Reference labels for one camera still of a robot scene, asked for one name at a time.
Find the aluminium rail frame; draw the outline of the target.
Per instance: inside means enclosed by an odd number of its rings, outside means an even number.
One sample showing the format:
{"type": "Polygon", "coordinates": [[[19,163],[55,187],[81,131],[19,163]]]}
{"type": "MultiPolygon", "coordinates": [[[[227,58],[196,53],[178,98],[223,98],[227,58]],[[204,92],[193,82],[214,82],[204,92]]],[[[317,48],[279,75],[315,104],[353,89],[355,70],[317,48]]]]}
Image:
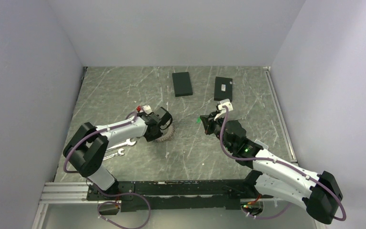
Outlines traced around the aluminium rail frame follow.
{"type": "Polygon", "coordinates": [[[251,169],[245,179],[118,181],[103,165],[109,150],[122,155],[122,148],[134,138],[162,140],[173,129],[171,114],[163,107],[153,111],[138,106],[126,120],[109,125],[84,123],[65,147],[65,163],[86,183],[50,183],[44,187],[33,228],[42,227],[50,204],[97,204],[98,217],[108,220],[118,212],[156,209],[225,208],[241,209],[261,218],[264,196],[278,198],[305,209],[313,219],[329,224],[341,198],[336,182],[327,172],[302,169],[275,156],[267,145],[246,137],[237,120],[228,120],[233,110],[227,95],[217,100],[216,111],[201,115],[207,135],[219,139],[222,151],[251,169]]]}

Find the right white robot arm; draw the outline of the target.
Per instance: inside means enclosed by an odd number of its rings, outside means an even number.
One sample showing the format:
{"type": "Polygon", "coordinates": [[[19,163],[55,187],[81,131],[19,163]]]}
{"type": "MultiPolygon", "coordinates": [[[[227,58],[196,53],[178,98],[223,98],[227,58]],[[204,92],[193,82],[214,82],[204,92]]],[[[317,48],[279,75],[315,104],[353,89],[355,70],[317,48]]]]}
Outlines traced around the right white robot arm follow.
{"type": "Polygon", "coordinates": [[[304,209],[323,224],[346,220],[343,194],[333,174],[316,173],[295,166],[275,156],[262,144],[247,138],[237,120],[218,118],[219,112],[201,115],[206,135],[215,135],[223,153],[251,172],[244,179],[244,193],[249,198],[268,195],[304,209]]]}

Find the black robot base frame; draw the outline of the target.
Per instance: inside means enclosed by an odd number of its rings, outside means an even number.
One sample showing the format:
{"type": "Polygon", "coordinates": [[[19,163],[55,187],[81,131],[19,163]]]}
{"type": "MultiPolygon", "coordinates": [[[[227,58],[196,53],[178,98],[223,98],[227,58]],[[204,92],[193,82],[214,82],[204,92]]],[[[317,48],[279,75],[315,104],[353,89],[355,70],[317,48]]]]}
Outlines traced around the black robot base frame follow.
{"type": "Polygon", "coordinates": [[[256,180],[261,172],[251,171],[244,179],[120,181],[118,192],[123,196],[103,195],[89,185],[88,201],[118,200],[121,212],[161,209],[224,208],[240,210],[246,200],[256,199],[256,180]]]}

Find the clear plastic card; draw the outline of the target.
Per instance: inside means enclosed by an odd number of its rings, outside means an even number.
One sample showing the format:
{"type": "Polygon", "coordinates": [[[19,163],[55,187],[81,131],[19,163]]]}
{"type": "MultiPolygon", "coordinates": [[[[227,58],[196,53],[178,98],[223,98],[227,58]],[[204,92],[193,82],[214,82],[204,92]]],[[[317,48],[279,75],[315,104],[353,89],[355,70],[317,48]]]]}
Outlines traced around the clear plastic card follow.
{"type": "Polygon", "coordinates": [[[256,144],[260,145],[263,149],[268,150],[268,148],[269,148],[269,146],[268,146],[268,145],[266,145],[265,143],[261,142],[261,141],[260,141],[260,140],[258,140],[258,139],[256,139],[254,142],[255,142],[256,144]]]}

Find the lower silver wrench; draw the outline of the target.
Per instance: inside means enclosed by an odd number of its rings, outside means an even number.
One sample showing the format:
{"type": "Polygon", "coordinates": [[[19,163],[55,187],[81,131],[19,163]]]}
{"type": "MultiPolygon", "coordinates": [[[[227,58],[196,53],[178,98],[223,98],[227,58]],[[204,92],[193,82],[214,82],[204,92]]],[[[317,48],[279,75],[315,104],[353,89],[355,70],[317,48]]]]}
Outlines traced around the lower silver wrench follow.
{"type": "Polygon", "coordinates": [[[116,157],[116,156],[124,156],[124,149],[123,148],[119,148],[116,153],[113,153],[113,154],[110,154],[110,155],[105,156],[103,158],[103,161],[104,160],[111,159],[111,158],[116,157]]]}

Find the plain black rectangular box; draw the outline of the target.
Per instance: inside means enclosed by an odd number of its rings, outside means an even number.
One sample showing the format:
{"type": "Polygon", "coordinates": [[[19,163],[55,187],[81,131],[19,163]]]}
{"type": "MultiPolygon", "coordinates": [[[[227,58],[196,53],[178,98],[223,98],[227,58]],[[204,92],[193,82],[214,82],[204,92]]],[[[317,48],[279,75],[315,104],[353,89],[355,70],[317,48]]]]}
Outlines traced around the plain black rectangular box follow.
{"type": "Polygon", "coordinates": [[[193,95],[189,72],[172,73],[175,97],[193,95]]]}

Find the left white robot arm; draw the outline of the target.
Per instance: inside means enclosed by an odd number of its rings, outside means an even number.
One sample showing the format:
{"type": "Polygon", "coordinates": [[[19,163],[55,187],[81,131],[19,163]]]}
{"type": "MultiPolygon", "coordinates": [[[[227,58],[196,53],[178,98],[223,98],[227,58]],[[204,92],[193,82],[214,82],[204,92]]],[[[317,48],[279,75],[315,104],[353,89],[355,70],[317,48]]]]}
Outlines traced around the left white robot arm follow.
{"type": "Polygon", "coordinates": [[[173,117],[164,107],[152,110],[138,106],[119,122],[107,125],[82,124],[63,150],[65,173],[78,173],[99,188],[105,200],[119,193],[119,182],[102,164],[107,151],[116,145],[143,137],[162,142],[173,135],[173,117]]]}

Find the black box with label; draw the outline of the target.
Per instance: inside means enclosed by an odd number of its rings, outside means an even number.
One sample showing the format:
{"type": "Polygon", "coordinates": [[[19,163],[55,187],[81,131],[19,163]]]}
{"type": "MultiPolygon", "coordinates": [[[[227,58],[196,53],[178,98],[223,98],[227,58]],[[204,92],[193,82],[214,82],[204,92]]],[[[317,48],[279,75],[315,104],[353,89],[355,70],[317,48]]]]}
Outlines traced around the black box with label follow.
{"type": "Polygon", "coordinates": [[[233,101],[233,79],[225,77],[216,77],[214,83],[214,96],[215,101],[221,101],[229,99],[233,101]]]}

